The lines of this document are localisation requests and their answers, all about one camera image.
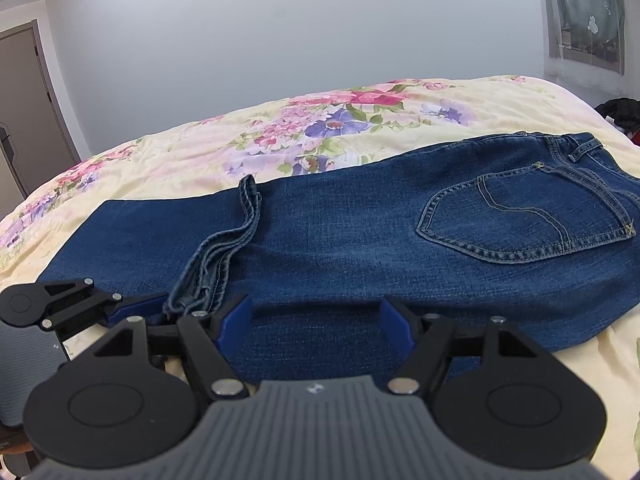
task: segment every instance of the belt loop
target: belt loop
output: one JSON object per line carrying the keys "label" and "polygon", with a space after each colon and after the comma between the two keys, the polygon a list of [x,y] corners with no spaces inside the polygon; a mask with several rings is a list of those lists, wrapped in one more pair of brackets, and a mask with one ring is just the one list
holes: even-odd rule
{"label": "belt loop", "polygon": [[590,152],[591,150],[595,150],[596,148],[601,148],[602,143],[598,139],[591,139],[584,144],[578,146],[575,150],[573,150],[568,158],[571,162],[578,162],[578,159],[583,156],[585,153]]}

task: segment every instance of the floral bedspread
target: floral bedspread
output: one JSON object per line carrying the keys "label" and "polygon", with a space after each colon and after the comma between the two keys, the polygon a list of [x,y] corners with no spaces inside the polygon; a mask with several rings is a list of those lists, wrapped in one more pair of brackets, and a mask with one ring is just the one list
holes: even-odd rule
{"label": "floral bedspread", "polygon": [[[47,182],[0,222],[0,289],[34,281],[105,200],[199,196],[234,187],[249,173],[263,182],[521,130],[591,132],[625,171],[640,177],[640,148],[580,99],[543,80],[405,79],[320,92],[142,137]],[[639,313],[634,309],[597,338],[558,354],[607,405],[609,425],[594,463],[616,480],[638,469]],[[70,354],[99,333],[94,328],[69,340]]]}

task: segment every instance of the door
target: door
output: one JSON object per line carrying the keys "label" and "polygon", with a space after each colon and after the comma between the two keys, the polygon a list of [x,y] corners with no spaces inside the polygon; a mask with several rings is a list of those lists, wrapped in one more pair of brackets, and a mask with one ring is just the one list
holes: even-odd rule
{"label": "door", "polygon": [[[2,132],[4,128],[0,125],[0,142],[4,136]],[[13,211],[22,200],[22,190],[18,187],[11,168],[0,156],[0,220]]]}
{"label": "door", "polygon": [[36,34],[35,22],[0,33],[0,146],[24,197],[79,162]]}

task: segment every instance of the blue jeans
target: blue jeans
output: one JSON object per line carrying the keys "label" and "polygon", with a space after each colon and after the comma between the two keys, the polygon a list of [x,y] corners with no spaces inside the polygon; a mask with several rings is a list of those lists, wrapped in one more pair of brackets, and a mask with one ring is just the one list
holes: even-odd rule
{"label": "blue jeans", "polygon": [[230,360],[251,381],[384,381],[399,364],[385,294],[468,324],[505,316],[551,351],[640,300],[640,180],[591,134],[479,137],[239,191],[107,202],[40,278],[173,290],[178,313],[245,292],[254,324]]}

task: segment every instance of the ribbed gray surface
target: ribbed gray surface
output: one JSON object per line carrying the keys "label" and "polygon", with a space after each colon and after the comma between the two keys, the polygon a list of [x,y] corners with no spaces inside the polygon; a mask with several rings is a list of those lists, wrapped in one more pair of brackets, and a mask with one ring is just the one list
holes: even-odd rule
{"label": "ribbed gray surface", "polygon": [[306,381],[266,381],[255,397],[217,402],[180,446],[143,465],[46,461],[30,479],[604,480],[588,462],[546,472],[482,462],[440,432],[420,399],[384,394],[369,376],[318,383],[313,394]]}
{"label": "ribbed gray surface", "polygon": [[0,321],[0,422],[11,428],[20,426],[31,390],[67,361],[55,332],[37,326],[16,328]]}

